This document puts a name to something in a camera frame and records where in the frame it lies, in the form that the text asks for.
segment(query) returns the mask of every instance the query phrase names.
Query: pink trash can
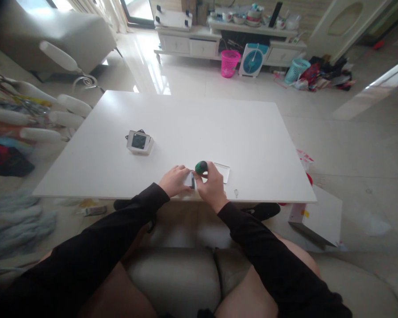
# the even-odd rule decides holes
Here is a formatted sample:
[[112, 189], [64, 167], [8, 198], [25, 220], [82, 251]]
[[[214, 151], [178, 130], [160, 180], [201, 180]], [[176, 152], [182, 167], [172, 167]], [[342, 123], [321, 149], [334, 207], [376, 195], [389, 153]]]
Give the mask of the pink trash can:
[[221, 52], [221, 76], [230, 78], [236, 70], [237, 63], [240, 59], [239, 52], [232, 50], [224, 50]]

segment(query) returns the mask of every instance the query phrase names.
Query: white tv cabinet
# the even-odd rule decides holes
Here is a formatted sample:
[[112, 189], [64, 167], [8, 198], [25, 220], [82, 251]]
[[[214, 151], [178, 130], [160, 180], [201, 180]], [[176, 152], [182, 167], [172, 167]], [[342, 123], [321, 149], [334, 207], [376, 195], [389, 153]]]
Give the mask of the white tv cabinet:
[[160, 54], [221, 60], [218, 46], [221, 41], [221, 30], [263, 34], [279, 37], [282, 41], [271, 41], [270, 53], [264, 65], [289, 67], [294, 58], [305, 51], [306, 44], [299, 41], [289, 43], [296, 37], [297, 31], [277, 30], [266, 26], [250, 27], [233, 22], [210, 21], [210, 27], [192, 26], [190, 32], [176, 31], [167, 28], [156, 28], [161, 41], [161, 49], [156, 49], [156, 57], [161, 62]]

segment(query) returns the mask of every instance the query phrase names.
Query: gray sofa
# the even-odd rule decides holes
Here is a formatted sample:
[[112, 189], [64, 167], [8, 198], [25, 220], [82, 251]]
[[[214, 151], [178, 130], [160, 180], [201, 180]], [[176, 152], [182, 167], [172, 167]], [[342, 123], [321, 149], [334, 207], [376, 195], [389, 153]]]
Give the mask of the gray sofa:
[[27, 71], [68, 73], [39, 49], [43, 40], [68, 53], [87, 74], [116, 48], [102, 17], [51, 8], [25, 11], [9, 0], [0, 13], [0, 50]]
[[[33, 259], [21, 256], [28, 269]], [[398, 317], [398, 254], [359, 252], [312, 253], [323, 280], [342, 295], [354, 317]], [[7, 266], [0, 261], [0, 267]], [[214, 310], [245, 277], [250, 263], [238, 249], [146, 247], [124, 263], [133, 283], [158, 314], [196, 317], [198, 309]], [[0, 275], [0, 292], [20, 275]]]

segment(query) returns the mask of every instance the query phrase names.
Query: cabinet drawer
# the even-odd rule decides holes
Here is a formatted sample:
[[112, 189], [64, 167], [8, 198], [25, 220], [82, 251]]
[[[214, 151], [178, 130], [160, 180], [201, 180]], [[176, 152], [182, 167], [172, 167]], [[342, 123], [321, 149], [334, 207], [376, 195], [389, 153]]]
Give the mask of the cabinet drawer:
[[161, 40], [162, 50], [189, 54], [188, 38], [160, 35], [159, 39]]
[[289, 50], [289, 49], [278, 49], [273, 48], [268, 56], [268, 61], [277, 61], [277, 62], [290, 62], [295, 57], [297, 57], [299, 51], [297, 50]]
[[190, 55], [214, 57], [217, 51], [216, 41], [190, 39]]

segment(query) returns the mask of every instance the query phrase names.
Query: black long sleeve shirt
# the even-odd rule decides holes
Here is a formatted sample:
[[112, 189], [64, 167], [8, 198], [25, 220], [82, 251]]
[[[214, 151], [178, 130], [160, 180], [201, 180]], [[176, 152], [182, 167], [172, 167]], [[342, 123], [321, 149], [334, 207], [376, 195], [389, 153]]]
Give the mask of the black long sleeve shirt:
[[[129, 249], [140, 228], [168, 201], [165, 191], [153, 183], [128, 207], [55, 247], [50, 257], [17, 278], [0, 296], [1, 316], [76, 316]], [[231, 203], [218, 216], [255, 266], [279, 306], [280, 317], [352, 316], [342, 298], [331, 293], [261, 222]]]

